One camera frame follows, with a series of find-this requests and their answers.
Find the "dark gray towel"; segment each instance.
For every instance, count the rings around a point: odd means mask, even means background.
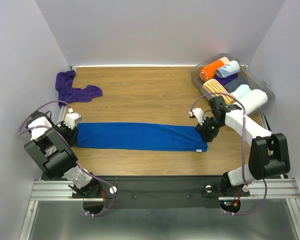
[[[233,79],[231,82],[224,85],[224,88],[228,93],[232,93],[242,84],[248,84],[248,82],[243,76],[238,76],[236,79]]]

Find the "wooden table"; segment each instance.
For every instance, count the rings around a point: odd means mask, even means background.
[[[195,126],[188,111],[201,96],[188,67],[77,68],[73,87],[95,85],[103,96],[74,102],[82,122],[138,122]],[[210,109],[206,99],[196,107]],[[259,114],[253,116],[261,125]],[[81,165],[98,176],[222,175],[241,166],[242,138],[223,127],[207,152],[76,148]],[[246,145],[246,162],[250,147]]]

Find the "back wall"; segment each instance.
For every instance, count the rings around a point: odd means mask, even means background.
[[[72,66],[249,64],[284,0],[36,0]]]

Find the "orange rolled towel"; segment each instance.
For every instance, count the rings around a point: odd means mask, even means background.
[[[224,93],[224,94],[230,94],[227,92],[227,90],[222,86],[217,80],[210,79],[205,84],[203,84],[203,87],[205,90],[207,90],[209,93]],[[235,100],[229,96],[225,96],[222,94],[212,94],[214,97],[222,96],[224,99],[225,104],[232,104]]]
[[[213,79],[216,75],[216,70],[218,68],[223,67],[224,65],[226,65],[229,62],[230,62],[229,59],[224,56],[224,57],[220,58],[219,60],[214,61],[213,63],[210,63],[207,66],[204,66],[201,69],[200,78],[204,82],[209,81],[210,79]]]

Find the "white wall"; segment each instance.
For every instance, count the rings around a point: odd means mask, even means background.
[[[19,239],[41,171],[17,136],[36,107],[58,99],[56,74],[69,66],[34,0],[0,0],[0,240]],[[55,117],[57,104],[49,109]]]
[[[248,64],[284,0],[36,0],[72,66]]]
[[[249,70],[268,83],[275,102],[265,110],[272,131],[288,139],[290,177],[300,189],[300,0],[286,0]]]

